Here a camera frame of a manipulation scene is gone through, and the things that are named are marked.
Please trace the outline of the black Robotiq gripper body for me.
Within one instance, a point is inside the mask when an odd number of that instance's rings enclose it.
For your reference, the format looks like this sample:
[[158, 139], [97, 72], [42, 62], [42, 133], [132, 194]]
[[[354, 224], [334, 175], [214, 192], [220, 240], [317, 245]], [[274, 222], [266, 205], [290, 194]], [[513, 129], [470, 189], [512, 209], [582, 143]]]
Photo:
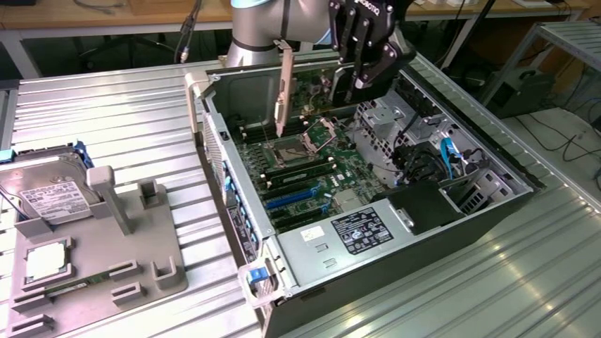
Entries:
[[329, 1], [330, 6], [356, 6], [358, 26], [354, 36], [365, 42], [388, 40], [397, 22], [405, 20], [412, 1]]

